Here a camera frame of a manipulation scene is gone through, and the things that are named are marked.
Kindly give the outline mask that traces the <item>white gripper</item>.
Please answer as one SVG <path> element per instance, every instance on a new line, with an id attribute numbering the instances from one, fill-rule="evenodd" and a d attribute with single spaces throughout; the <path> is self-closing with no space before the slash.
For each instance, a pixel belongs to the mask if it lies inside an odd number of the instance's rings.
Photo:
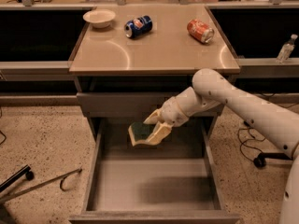
<path id="1" fill-rule="evenodd" d="M 185 97 L 173 96 L 143 121 L 144 124 L 155 124 L 149 136 L 149 146 L 159 145 L 171 133 L 172 127 L 179 127 L 189 120 L 185 110 L 187 105 Z"/>

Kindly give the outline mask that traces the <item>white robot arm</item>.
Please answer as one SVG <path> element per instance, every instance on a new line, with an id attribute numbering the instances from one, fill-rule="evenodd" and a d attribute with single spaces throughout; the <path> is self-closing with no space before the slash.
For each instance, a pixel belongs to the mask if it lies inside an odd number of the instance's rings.
<path id="1" fill-rule="evenodd" d="M 201 69 L 192 85 L 166 100 L 144 121 L 129 126 L 131 143 L 156 146 L 197 113 L 223 104 L 292 160 L 279 224 L 299 223 L 299 115 L 232 85 L 212 69 Z"/>

